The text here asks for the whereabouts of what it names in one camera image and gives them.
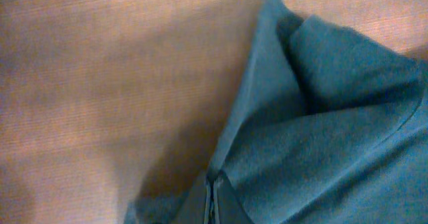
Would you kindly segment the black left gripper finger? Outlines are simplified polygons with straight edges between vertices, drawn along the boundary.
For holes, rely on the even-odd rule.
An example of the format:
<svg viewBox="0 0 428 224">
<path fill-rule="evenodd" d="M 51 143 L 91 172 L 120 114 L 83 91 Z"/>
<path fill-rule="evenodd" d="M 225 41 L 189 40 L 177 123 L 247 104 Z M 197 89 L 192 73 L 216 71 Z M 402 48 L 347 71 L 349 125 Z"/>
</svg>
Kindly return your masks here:
<svg viewBox="0 0 428 224">
<path fill-rule="evenodd" d="M 224 172 L 213 183 L 213 218 L 216 224 L 253 224 Z"/>
<path fill-rule="evenodd" d="M 174 224 L 207 224 L 211 203 L 211 185 L 201 173 L 188 192 L 187 198 L 173 219 Z"/>
</svg>

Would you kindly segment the dark green Nike t-shirt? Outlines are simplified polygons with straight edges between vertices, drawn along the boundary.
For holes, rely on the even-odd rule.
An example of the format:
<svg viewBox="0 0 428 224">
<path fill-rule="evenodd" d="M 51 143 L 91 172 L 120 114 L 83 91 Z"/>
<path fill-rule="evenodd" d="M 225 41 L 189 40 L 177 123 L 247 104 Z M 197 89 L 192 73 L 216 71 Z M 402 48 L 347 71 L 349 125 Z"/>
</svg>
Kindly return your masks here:
<svg viewBox="0 0 428 224">
<path fill-rule="evenodd" d="M 427 62 L 282 0 L 263 0 L 206 174 L 253 223 L 426 223 Z M 126 223 L 173 223 L 188 191 L 141 198 Z"/>
</svg>

